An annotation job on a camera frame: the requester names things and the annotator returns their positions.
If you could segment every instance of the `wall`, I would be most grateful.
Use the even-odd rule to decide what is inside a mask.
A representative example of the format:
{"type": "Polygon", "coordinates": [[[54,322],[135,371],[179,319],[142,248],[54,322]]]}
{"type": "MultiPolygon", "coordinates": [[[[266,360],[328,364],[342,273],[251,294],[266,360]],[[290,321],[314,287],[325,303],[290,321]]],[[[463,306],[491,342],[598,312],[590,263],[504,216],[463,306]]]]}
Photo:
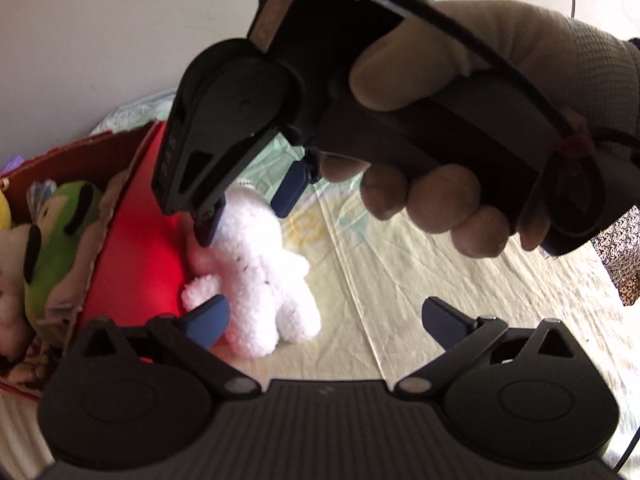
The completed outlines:
{"type": "MultiPolygon", "coordinates": [[[[571,0],[525,0],[569,12],[571,0]]],[[[578,0],[578,17],[640,33],[637,0],[578,0]]],[[[0,0],[0,164],[87,133],[175,86],[209,44],[246,32],[255,0],[0,0]]]]}

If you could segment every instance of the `ribbed black surface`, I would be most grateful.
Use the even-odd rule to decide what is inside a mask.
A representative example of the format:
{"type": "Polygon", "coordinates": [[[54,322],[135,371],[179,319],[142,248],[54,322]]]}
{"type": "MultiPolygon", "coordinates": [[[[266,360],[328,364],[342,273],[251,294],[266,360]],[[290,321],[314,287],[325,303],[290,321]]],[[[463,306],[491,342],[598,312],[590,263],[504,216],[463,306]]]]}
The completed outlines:
{"type": "Polygon", "coordinates": [[[617,477],[598,461],[555,472],[523,471],[489,462],[454,440],[431,406],[397,400],[381,381],[274,381],[268,393],[257,400],[225,405],[199,441],[164,463],[139,470],[92,474],[58,464],[42,478],[606,480],[617,477]]]}

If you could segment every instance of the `green plush toy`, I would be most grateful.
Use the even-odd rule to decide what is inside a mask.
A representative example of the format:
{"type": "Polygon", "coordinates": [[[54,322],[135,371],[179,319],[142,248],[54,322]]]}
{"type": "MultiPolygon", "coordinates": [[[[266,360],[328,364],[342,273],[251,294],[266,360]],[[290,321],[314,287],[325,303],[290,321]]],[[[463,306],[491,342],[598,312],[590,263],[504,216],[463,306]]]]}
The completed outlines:
{"type": "Polygon", "coordinates": [[[36,333],[53,346],[64,344],[66,314],[76,306],[60,303],[60,286],[74,267],[82,235],[100,216],[101,197],[89,182],[63,184],[42,204],[31,226],[24,260],[25,313],[36,333]]]}

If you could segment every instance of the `screw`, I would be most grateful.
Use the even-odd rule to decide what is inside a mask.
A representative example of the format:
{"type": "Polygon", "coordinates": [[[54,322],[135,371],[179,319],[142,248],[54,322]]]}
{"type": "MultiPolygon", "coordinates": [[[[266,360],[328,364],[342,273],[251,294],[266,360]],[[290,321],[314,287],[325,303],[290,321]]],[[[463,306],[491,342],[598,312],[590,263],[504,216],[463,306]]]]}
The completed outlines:
{"type": "Polygon", "coordinates": [[[407,377],[398,383],[398,387],[406,394],[423,394],[431,390],[431,381],[422,377],[407,377]]]}
{"type": "Polygon", "coordinates": [[[235,395],[250,394],[259,387],[258,383],[249,377],[234,377],[225,383],[225,390],[235,395]]]}

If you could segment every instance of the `glove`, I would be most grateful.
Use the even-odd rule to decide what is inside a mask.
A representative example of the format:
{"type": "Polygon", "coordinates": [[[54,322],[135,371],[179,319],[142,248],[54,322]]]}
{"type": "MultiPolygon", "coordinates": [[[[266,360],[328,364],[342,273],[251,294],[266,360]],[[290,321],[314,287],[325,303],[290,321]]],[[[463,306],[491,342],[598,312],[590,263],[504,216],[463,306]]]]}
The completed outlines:
{"type": "MultiPolygon", "coordinates": [[[[509,59],[561,107],[577,130],[608,127],[640,134],[640,52],[631,43],[520,2],[435,6],[509,59]]],[[[361,104],[388,112],[436,93],[457,76],[489,68],[456,40],[410,16],[364,51],[352,67],[350,86],[361,104]]],[[[612,150],[630,156],[627,148],[612,150]]],[[[466,256],[497,256],[510,236],[505,215],[481,205],[478,179],[461,166],[441,166],[407,182],[391,166],[325,156],[321,171],[331,182],[364,171],[360,192],[373,216],[385,220],[406,208],[423,231],[450,232],[456,249],[466,256]]],[[[526,225],[517,225],[522,247],[537,247],[549,225],[543,210],[526,225]]]]}

